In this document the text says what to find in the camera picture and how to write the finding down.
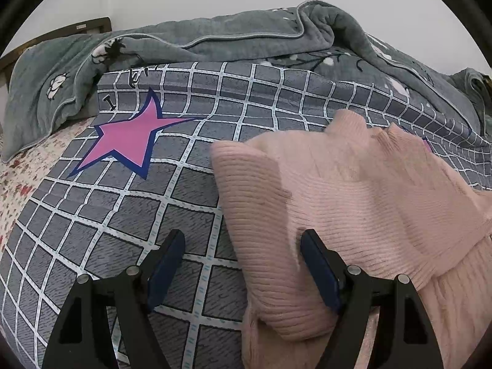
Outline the pink ribbed knit sweater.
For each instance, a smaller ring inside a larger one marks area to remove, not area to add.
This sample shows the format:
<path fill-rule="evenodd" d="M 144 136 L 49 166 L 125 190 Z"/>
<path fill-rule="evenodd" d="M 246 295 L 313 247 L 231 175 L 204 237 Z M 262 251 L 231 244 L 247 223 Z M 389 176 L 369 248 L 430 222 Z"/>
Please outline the pink ribbed knit sweater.
<path fill-rule="evenodd" d="M 210 157 L 248 291 L 247 368 L 313 368 L 334 329 L 300 255 L 308 229 L 369 275 L 408 275 L 444 366 L 467 362 L 491 322 L 490 192 L 422 138 L 349 110 L 321 132 L 215 142 Z"/>

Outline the floral bed sheet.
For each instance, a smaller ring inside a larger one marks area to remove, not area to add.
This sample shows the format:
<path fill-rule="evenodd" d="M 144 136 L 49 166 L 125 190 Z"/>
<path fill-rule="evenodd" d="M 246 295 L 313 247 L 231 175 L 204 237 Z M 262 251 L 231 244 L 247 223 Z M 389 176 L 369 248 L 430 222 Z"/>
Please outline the floral bed sheet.
<path fill-rule="evenodd" d="M 65 123 L 43 142 L 1 163 L 1 252 L 14 222 L 42 179 L 60 159 L 68 144 L 93 121 L 93 117 Z"/>

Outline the grey checked star duvet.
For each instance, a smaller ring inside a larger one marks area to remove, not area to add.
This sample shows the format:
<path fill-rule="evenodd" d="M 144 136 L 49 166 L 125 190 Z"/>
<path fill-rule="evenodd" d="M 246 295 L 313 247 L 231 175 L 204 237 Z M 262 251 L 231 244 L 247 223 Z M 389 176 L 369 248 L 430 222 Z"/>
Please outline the grey checked star duvet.
<path fill-rule="evenodd" d="M 130 127 L 154 91 L 166 117 L 154 133 L 146 174 L 106 155 L 78 164 L 107 122 Z M 239 62 L 160 65 L 105 74 L 99 114 L 78 134 L 27 200 L 1 259 L 1 323 L 26 368 L 42 366 L 58 312 L 76 277 L 117 275 L 139 264 L 168 233 L 186 237 L 183 263 L 150 316 L 173 368 L 239 368 L 246 288 L 209 161 L 216 140 L 277 130 L 321 131 L 339 109 L 370 126 L 425 139 L 473 187 L 491 186 L 491 144 L 430 105 L 355 81 Z"/>

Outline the grey-green plush blanket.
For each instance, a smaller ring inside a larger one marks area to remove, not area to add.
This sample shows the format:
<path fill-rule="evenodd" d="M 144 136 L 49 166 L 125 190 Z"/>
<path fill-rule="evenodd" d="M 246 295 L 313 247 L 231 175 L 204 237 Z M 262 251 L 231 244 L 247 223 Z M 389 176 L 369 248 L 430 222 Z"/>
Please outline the grey-green plush blanket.
<path fill-rule="evenodd" d="M 446 75 L 368 34 L 344 10 L 318 0 L 293 8 L 75 34 L 27 48 L 11 76 L 1 159 L 10 161 L 70 119 L 97 113 L 103 74 L 176 62 L 255 62 L 333 80 L 388 85 L 403 96 L 491 133 L 491 98 L 472 68 Z"/>

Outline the dark wooden headboard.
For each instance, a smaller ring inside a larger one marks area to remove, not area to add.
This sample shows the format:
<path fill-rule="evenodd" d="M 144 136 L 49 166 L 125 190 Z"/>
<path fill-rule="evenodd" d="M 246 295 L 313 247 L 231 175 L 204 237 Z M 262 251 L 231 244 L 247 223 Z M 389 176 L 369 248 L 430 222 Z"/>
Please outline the dark wooden headboard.
<path fill-rule="evenodd" d="M 109 17 L 95 18 L 88 21 L 77 22 L 68 26 L 52 30 L 46 34 L 37 36 L 1 57 L 1 85 L 5 84 L 9 88 L 15 63 L 20 56 L 30 47 L 40 42 L 63 38 L 76 34 L 103 34 L 112 30 L 112 23 Z"/>

